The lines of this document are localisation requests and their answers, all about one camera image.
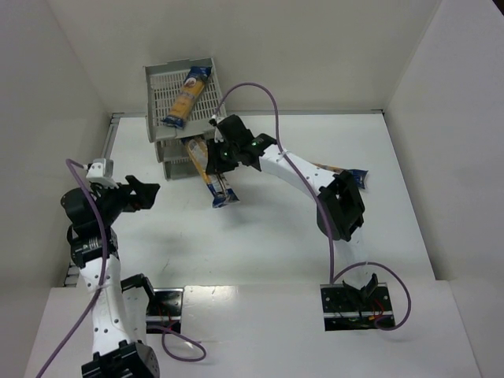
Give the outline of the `spaghetti bag with text label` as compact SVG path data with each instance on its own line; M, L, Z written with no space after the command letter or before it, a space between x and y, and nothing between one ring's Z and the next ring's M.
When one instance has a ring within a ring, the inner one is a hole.
M238 196L223 174L206 171L209 152L205 139L200 135L186 138L183 139L183 145L198 174L213 196L212 207L218 209L238 202Z

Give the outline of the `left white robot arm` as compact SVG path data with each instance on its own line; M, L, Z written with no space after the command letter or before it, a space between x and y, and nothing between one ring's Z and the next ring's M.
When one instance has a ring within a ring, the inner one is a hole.
M92 357L84 377L159 377L160 367L146 343L146 308L154 296L142 273L121 279L113 222L123 213L150 209L160 189L127 176L113 187L92 184L61 198L71 224L67 231L71 260L91 295Z

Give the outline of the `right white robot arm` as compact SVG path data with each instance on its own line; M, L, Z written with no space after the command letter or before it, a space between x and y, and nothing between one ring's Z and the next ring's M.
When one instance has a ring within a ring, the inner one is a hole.
M310 163L285 150L278 139L267 134L253 135L240 117L212 116L209 124L214 137L207 142L206 171L230 172L239 165L268 173L314 200L317 226L328 238L330 282L335 274L335 242L351 241L364 223L365 205L353 175L347 170L333 172Z

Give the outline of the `grey three-tier tray shelf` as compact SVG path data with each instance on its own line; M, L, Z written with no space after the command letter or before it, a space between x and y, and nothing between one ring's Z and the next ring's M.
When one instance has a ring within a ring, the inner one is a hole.
M183 59L144 68L147 132L167 180L198 173L184 146L187 139L212 139L209 119L226 116L214 59Z

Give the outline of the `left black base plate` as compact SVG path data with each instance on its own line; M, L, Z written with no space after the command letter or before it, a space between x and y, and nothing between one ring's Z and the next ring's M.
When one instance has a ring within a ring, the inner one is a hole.
M149 301L146 310L146 332L161 334L158 327L170 327L180 332L183 305L183 288L156 288L154 298Z

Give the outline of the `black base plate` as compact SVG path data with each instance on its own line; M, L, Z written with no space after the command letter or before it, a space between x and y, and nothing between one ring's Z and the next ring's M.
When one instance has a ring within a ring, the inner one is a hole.
M154 298L149 301L146 310L146 332L161 334L158 327L170 327L180 332L183 305L183 288L156 288Z
M367 331L395 326L395 316L388 287L379 283L365 304L350 300L349 291L342 284L321 285L321 302L324 318L324 330Z

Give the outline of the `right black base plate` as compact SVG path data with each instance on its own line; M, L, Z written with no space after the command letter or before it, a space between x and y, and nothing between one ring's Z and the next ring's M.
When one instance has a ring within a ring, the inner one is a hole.
M367 331L395 326L395 316L388 287L379 283L365 304L350 300L349 291L342 284L321 285L321 302L324 318L324 330Z

